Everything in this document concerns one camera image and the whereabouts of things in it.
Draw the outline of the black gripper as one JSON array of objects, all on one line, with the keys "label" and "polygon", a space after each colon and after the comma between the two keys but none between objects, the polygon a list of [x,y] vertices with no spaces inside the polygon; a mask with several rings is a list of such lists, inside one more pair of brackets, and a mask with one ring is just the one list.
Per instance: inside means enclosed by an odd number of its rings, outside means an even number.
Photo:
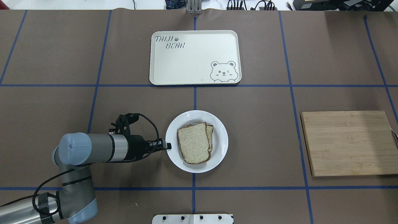
[{"label": "black gripper", "polygon": [[130,135],[127,137],[128,150],[127,159],[144,159],[159,150],[172,149],[171,143],[164,139],[158,140],[158,146],[153,145],[155,141],[146,141],[142,136]]}]

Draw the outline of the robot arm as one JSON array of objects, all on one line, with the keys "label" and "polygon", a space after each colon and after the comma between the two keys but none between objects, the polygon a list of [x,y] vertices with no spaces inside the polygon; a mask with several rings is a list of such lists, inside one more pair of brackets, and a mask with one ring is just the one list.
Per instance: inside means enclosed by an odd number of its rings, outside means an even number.
[{"label": "robot arm", "polygon": [[54,224],[66,219],[79,224],[98,213],[90,166],[94,163],[128,163],[151,153],[171,149],[163,139],[137,135],[69,133],[52,154],[62,188],[34,194],[1,206],[2,224]]}]

